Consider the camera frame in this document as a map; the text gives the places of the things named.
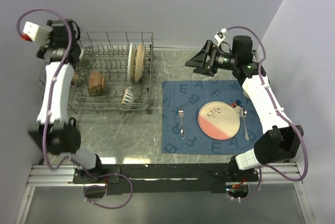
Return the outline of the dark green mug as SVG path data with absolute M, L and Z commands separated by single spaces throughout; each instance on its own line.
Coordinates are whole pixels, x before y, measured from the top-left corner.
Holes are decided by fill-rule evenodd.
M 71 125 L 74 128 L 76 127 L 76 119 L 74 117 L 69 118 L 69 125 Z

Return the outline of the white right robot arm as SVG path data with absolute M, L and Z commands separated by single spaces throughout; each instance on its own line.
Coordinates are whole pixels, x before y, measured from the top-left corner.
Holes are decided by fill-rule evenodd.
M 284 114 L 272 93 L 264 68 L 253 60 L 251 37 L 235 36 L 229 52 L 221 49 L 223 34 L 217 35 L 216 39 L 217 44 L 207 40 L 185 66 L 206 76 L 214 76 L 219 69 L 231 71 L 256 110 L 263 135 L 251 150 L 235 155 L 229 162 L 229 176 L 238 182 L 256 167 L 294 158 L 302 146 L 300 140 L 304 132 Z

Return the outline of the dark brown metal cup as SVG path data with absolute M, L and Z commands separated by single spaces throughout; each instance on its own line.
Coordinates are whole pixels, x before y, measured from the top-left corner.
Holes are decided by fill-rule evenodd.
M 75 71 L 71 79 L 71 85 L 75 85 L 80 77 L 79 71 Z

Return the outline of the brown rimmed ceramic bowl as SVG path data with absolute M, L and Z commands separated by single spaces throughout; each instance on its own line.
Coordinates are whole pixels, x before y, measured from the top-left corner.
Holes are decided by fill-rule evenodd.
M 101 96 L 105 89 L 105 77 L 99 70 L 91 70 L 88 80 L 88 93 L 90 96 Z

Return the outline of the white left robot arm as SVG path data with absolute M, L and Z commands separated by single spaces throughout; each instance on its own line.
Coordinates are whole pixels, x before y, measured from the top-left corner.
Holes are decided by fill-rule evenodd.
M 84 50 L 78 41 L 81 32 L 72 19 L 48 20 L 46 27 L 26 22 L 26 39 L 40 45 L 37 57 L 44 59 L 46 85 L 36 122 L 29 124 L 28 134 L 49 163 L 48 154 L 58 155 L 77 166 L 77 173 L 91 183 L 103 179 L 99 156 L 81 145 L 81 134 L 75 118 L 68 116 L 68 100 L 75 67 Z

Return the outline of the beige plate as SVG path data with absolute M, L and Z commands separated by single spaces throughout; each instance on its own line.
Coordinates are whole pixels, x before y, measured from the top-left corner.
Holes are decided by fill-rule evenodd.
M 135 75 L 134 75 L 135 82 L 138 82 L 143 75 L 144 55 L 145 55 L 145 50 L 144 50 L 143 43 L 141 43 L 139 44 L 137 56 L 136 56 L 136 67 L 135 67 Z

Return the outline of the white strawberry pattern plate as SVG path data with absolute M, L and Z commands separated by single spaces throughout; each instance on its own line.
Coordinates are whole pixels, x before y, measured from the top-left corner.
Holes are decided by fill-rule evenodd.
M 133 43 L 130 44 L 128 53 L 128 65 L 127 65 L 127 81 L 131 82 L 134 78 L 134 60 L 135 60 L 135 48 Z

